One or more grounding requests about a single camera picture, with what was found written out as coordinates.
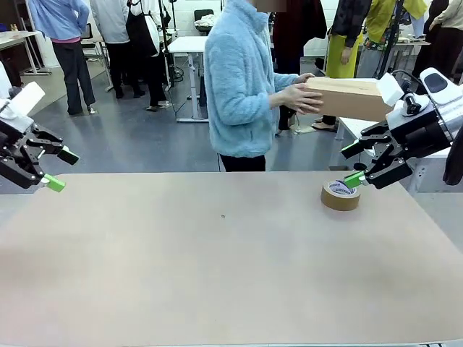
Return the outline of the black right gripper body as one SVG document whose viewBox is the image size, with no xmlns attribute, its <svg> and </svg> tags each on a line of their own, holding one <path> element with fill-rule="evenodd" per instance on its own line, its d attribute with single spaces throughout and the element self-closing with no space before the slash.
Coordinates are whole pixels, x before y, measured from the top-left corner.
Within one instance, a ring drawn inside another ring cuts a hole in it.
<svg viewBox="0 0 463 347">
<path fill-rule="evenodd" d="M 451 144 L 436 116 L 408 119 L 403 124 L 390 126 L 390 132 L 401 146 L 404 158 L 424 158 Z"/>
</svg>

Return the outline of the person's right hand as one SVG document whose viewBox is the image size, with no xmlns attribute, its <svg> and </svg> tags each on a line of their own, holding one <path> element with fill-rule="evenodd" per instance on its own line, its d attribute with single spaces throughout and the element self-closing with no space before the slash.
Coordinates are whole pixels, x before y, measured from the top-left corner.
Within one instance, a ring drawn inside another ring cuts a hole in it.
<svg viewBox="0 0 463 347">
<path fill-rule="evenodd" d="M 290 85 L 279 95 L 283 106 L 299 113 L 317 113 L 323 105 L 323 95 L 311 90 L 307 83 Z"/>
</svg>

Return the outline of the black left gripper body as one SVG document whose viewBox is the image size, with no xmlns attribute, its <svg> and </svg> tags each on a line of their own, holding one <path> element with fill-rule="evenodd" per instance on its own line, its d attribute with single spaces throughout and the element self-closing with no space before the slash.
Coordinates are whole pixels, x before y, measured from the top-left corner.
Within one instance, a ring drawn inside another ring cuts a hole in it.
<svg viewBox="0 0 463 347">
<path fill-rule="evenodd" d="M 24 134 L 1 120 L 1 176 L 23 189 L 37 184 L 37 173 L 29 172 L 28 155 L 21 150 Z"/>
</svg>

